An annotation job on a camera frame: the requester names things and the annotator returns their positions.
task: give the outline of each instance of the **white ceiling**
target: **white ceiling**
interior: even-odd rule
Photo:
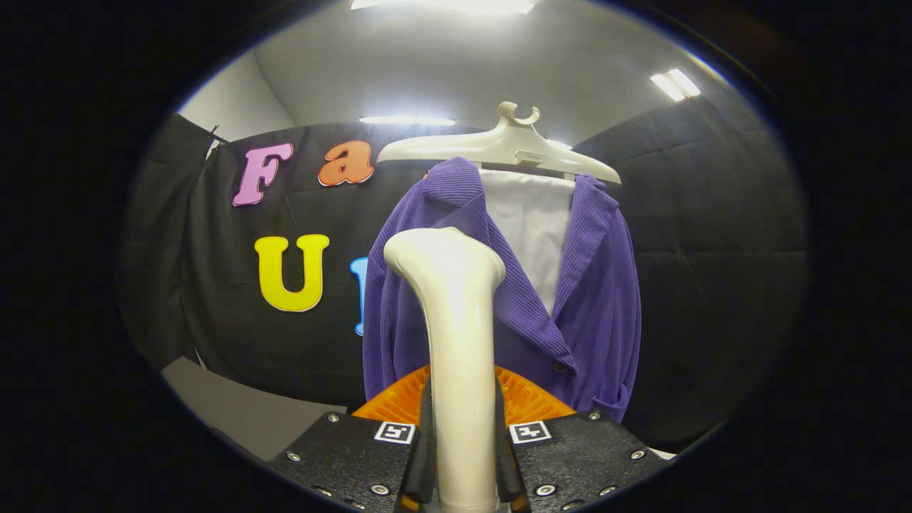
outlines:
[[[509,100],[519,116],[538,107],[536,128],[570,144],[671,103],[649,80],[656,73],[679,68],[704,93],[726,87],[659,32],[583,0],[540,0],[525,16],[403,5],[351,11],[341,1],[254,55],[297,125],[412,114],[488,129]]]

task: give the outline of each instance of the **white hanger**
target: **white hanger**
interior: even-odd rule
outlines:
[[[541,136],[532,126],[542,112],[532,107],[532,116],[516,119],[516,104],[505,101],[497,106],[500,120],[490,131],[459,135],[413,137],[387,144],[377,155],[377,162],[434,160],[453,157],[476,163],[522,164],[565,174],[591,174],[600,180],[621,183],[617,171],[607,164],[558,147]]]

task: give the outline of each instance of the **ceiling light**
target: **ceiling light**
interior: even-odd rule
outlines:
[[[649,77],[649,79],[652,80],[653,83],[655,83],[660,89],[665,91],[665,94],[669,95],[671,99],[675,101],[681,101],[684,99],[684,95],[681,94],[678,86],[676,86],[675,83],[665,75],[654,75],[652,77]]]
[[[678,84],[679,88],[684,89],[684,94],[688,96],[697,96],[700,94],[700,90],[697,89],[697,86],[691,82],[690,79],[685,77],[680,69],[672,69],[668,74],[671,76],[671,79]]]
[[[422,116],[368,116],[361,118],[362,123],[398,123],[406,125],[447,125],[456,124],[456,120],[445,118],[427,118]]]
[[[649,77],[649,79],[675,101],[681,101],[700,94],[700,89],[681,73],[680,69],[672,69],[668,73],[654,75]]]
[[[570,150],[571,148],[573,148],[573,146],[571,146],[570,144],[567,144],[565,142],[552,141],[550,139],[548,140],[548,142],[550,142],[554,146],[557,146],[558,148],[563,148],[565,150]]]
[[[424,4],[452,7],[476,13],[519,13],[528,14],[535,4],[526,0],[353,0],[351,10],[389,4]]]

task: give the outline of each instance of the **jacket sleeve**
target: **jacket sleeve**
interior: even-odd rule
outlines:
[[[364,336],[362,355],[364,365],[364,392],[370,401],[394,381],[392,360],[392,316],[389,306],[396,301],[394,283],[386,262],[375,252],[368,257],[368,272],[364,289]]]
[[[609,347],[617,358],[609,358],[605,380],[594,399],[608,410],[616,422],[621,422],[637,378],[641,330],[639,281],[634,261],[633,242],[627,223],[620,211],[611,220],[608,236],[611,241],[608,273],[612,288],[612,319]]]

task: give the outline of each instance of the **hanger hook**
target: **hanger hook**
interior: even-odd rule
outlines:
[[[503,101],[497,106],[497,113],[520,126],[530,126],[542,117],[542,112],[537,107],[532,107],[531,116],[524,120],[517,120],[516,107],[518,106],[511,101]]]

